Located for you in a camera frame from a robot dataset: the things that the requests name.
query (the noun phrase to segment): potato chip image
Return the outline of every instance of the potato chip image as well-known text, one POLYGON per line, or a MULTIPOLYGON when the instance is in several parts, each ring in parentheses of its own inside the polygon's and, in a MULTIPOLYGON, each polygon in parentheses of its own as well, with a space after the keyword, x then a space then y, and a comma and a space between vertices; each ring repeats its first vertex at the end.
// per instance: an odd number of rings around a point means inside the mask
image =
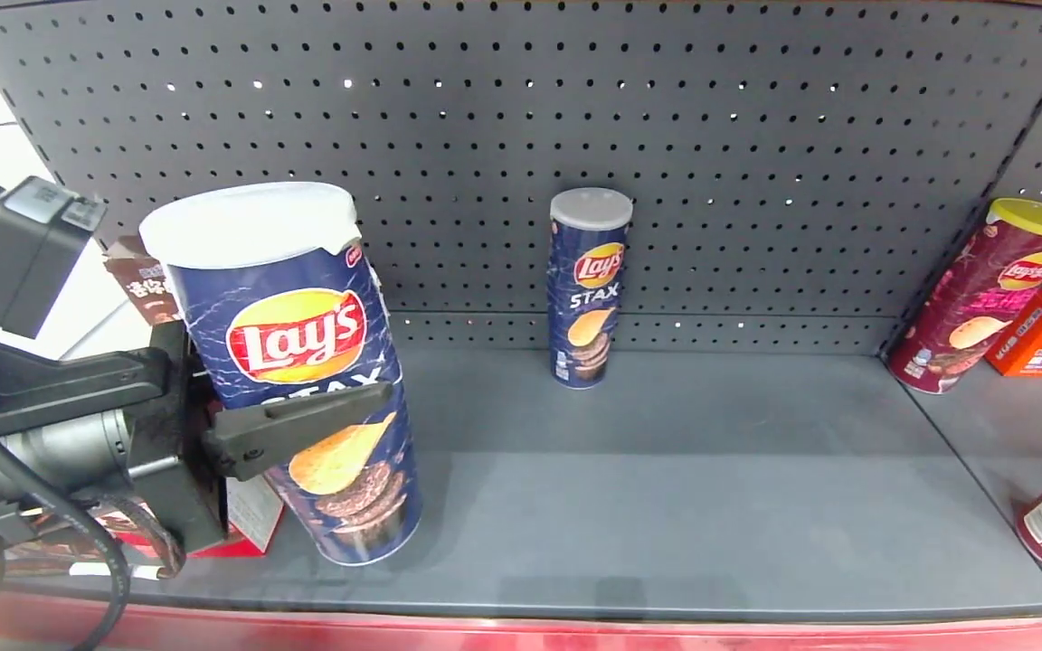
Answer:
POLYGON ((384 429, 393 424, 396 411, 380 423, 352 425, 327 436, 303 452, 289 465, 292 480, 313 495, 331 495, 346 490, 365 469, 384 429))
POLYGON ((1010 323, 1011 321, 1000 321, 992 317, 975 317, 960 323, 947 341, 956 349, 969 349, 1004 329, 1010 323))
POLYGON ((571 345, 590 346, 590 342, 597 339, 597 334, 600 334, 600 329, 603 328, 611 314, 614 314, 614 308, 594 309, 578 317, 578 320, 570 325, 570 331, 566 334, 571 345))

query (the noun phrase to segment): chocolate cookie picture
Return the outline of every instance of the chocolate cookie picture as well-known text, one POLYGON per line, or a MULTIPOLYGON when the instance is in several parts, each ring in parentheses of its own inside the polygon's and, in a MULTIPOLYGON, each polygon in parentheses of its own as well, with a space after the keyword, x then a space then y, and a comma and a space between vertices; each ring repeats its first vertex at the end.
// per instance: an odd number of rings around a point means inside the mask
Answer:
POLYGON ((333 534, 359 549, 392 543, 402 531, 402 507, 407 498, 404 487, 404 473, 397 471, 389 479, 380 497, 364 510, 342 518, 340 526, 333 529, 333 534))
POLYGON ((570 326, 568 339, 573 346, 570 354, 576 361, 574 372, 582 380, 595 379, 604 370, 611 339, 603 330, 613 314, 614 308, 588 311, 570 326))
POLYGON ((344 518, 364 510, 380 497, 380 492, 388 484, 390 475, 392 469, 389 468, 388 461, 369 466, 359 472, 356 481, 351 482, 346 490, 316 499, 316 510, 332 518, 344 518))
POLYGON ((935 375, 960 375, 967 372, 968 368, 974 367, 979 359, 988 352, 987 346, 973 347, 973 349, 956 350, 954 352, 944 352, 937 354, 927 362, 927 371, 935 375))

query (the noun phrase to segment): cookie image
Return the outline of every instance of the cookie image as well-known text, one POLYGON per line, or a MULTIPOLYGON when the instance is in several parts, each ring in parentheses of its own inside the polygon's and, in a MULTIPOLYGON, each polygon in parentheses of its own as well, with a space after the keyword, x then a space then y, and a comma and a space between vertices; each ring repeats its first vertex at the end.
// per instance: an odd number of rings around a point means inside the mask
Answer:
POLYGON ((355 514, 341 518, 340 527, 363 527, 365 524, 371 524, 374 520, 379 520, 381 516, 388 515, 389 508, 404 497, 402 495, 404 494, 404 473, 397 471, 397 473, 390 475, 389 481, 384 482, 380 489, 380 494, 377 494, 376 499, 371 504, 356 510, 355 514))
POLYGON ((303 450, 292 458, 289 475, 313 495, 333 495, 356 481, 396 411, 380 423, 352 425, 303 450))
POLYGON ((975 349, 958 350, 954 352, 944 352, 937 354, 927 362, 927 371, 942 378, 950 375, 963 375, 975 366, 979 359, 988 352, 987 346, 975 347, 975 349))
POLYGON ((992 317, 975 317, 960 323, 960 326, 951 331, 947 341, 954 349, 969 349, 969 347, 979 345, 984 340, 1004 329, 1010 324, 1011 321, 1000 321, 992 317))
POLYGON ((574 371, 582 380, 595 379, 609 359, 609 333, 602 332, 614 308, 594 309, 578 317, 570 325, 567 337, 573 349, 570 351, 576 360, 574 371))
POLYGON ((320 499, 316 500, 316 510, 332 518, 344 518, 364 510, 372 502, 376 502, 376 498, 380 497, 380 492, 384 490, 390 476, 392 476, 392 469, 390 469, 388 461, 369 466, 346 490, 337 492, 334 495, 321 496, 320 499))
POLYGON ((404 484, 404 473, 393 474, 380 497, 358 514, 342 518, 333 534, 361 549, 392 543, 401 534, 401 510, 407 497, 404 484))

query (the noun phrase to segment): lay's logo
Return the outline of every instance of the lay's logo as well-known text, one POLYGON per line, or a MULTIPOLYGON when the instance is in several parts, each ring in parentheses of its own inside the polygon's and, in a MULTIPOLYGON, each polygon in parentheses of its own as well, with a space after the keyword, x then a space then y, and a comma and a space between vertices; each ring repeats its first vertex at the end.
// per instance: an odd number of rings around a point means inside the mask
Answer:
POLYGON ((240 310, 228 328, 227 347, 249 378, 302 384, 355 364, 367 330, 365 307, 355 292, 295 290, 240 310))
POLYGON ((1009 292, 1031 290, 1042 283, 1042 251, 1009 264, 999 275, 999 285, 1009 292))
POLYGON ((594 247, 573 266, 573 279, 582 287, 596 290, 617 276, 624 258, 625 244, 610 243, 594 247))

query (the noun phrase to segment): robotic arm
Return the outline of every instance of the robotic arm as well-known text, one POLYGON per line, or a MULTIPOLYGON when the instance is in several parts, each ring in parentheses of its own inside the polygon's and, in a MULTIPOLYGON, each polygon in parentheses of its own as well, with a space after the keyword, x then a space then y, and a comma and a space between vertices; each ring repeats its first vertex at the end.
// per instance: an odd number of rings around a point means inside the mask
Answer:
MULTIPOLYGON (((0 189, 0 328, 38 333, 104 211, 36 177, 0 189)), ((135 497, 182 552, 210 547, 227 531, 224 478, 289 460, 391 394, 380 382, 216 411, 182 322, 157 325, 146 349, 75 361, 0 345, 0 580, 3 548, 66 532, 52 515, 89 536, 113 574, 113 608, 79 646, 94 648, 119 619, 129 577, 116 541, 84 506, 135 497)))

